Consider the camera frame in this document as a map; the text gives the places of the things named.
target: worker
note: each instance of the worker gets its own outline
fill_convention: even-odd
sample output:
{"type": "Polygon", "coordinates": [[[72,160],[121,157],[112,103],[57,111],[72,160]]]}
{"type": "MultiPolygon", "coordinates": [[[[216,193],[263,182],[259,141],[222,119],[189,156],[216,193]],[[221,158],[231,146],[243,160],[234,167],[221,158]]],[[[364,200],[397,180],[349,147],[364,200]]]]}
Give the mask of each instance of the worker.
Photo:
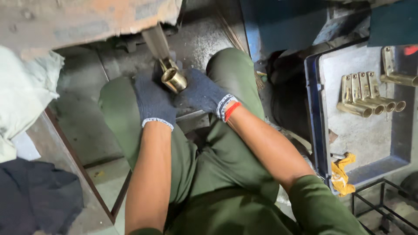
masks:
{"type": "Polygon", "coordinates": [[[99,105],[133,173],[127,191],[128,235],[367,234],[291,142],[264,121],[253,62],[224,49],[207,76],[184,72],[172,99],[141,73],[101,90],[99,105]],[[208,112],[210,132],[198,149],[176,125],[174,104],[208,112]],[[296,222],[274,205],[279,184],[296,222]]]}

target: blue knit glove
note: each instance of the blue knit glove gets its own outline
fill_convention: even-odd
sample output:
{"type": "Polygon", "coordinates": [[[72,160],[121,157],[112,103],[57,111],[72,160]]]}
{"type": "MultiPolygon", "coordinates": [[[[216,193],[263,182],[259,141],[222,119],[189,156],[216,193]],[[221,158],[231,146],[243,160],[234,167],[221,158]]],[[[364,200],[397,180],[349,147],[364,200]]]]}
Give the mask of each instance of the blue knit glove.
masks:
{"type": "Polygon", "coordinates": [[[142,127],[147,122],[159,121],[174,129],[176,124],[176,108],[172,104],[171,94],[161,83],[162,70],[159,64],[154,72],[142,72],[135,77],[135,94],[141,117],[142,127]]]}
{"type": "Polygon", "coordinates": [[[186,100],[192,107],[214,113],[225,122],[227,105],[237,99],[197,69],[183,70],[183,75],[187,79],[187,87],[177,95],[176,102],[186,100]]]}

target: red string bracelet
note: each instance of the red string bracelet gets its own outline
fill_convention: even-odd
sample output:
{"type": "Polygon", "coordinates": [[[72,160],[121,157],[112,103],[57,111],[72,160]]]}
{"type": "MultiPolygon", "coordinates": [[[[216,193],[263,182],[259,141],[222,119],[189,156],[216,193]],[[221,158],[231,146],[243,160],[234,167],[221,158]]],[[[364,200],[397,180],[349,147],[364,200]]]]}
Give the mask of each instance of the red string bracelet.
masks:
{"type": "Polygon", "coordinates": [[[231,116],[232,112],[238,107],[240,106],[241,103],[240,102],[236,102],[235,104],[233,104],[226,112],[225,112],[225,122],[228,121],[229,117],[231,116]]]}

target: green shirt sleeve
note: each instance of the green shirt sleeve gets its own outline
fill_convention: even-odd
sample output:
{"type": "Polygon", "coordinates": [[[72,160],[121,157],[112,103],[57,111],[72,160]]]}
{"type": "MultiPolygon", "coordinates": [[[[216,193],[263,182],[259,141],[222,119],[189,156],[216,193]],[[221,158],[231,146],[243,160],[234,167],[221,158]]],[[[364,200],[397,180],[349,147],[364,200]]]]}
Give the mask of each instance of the green shirt sleeve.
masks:
{"type": "Polygon", "coordinates": [[[352,213],[316,176],[299,178],[289,194],[293,214],[308,234],[367,235],[352,213]]]}
{"type": "Polygon", "coordinates": [[[130,232],[129,235],[163,235],[160,230],[155,228],[141,228],[130,232]]]}

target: olive green pants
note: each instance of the olive green pants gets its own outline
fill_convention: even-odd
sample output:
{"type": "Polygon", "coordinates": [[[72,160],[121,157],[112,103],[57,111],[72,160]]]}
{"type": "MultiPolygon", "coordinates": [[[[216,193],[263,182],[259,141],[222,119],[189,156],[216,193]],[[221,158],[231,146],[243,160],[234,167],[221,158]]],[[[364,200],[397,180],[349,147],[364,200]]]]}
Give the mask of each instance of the olive green pants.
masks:
{"type": "MultiPolygon", "coordinates": [[[[233,48],[219,51],[210,59],[206,71],[211,80],[264,120],[253,63],[247,54],[233,48]]],[[[117,78],[108,82],[100,91],[99,106],[133,169],[142,127],[132,81],[117,78]]],[[[186,139],[178,125],[174,127],[170,203],[178,204],[187,197],[232,186],[246,188],[274,201],[279,185],[226,123],[215,115],[209,118],[206,147],[199,154],[197,146],[186,139]]]]}

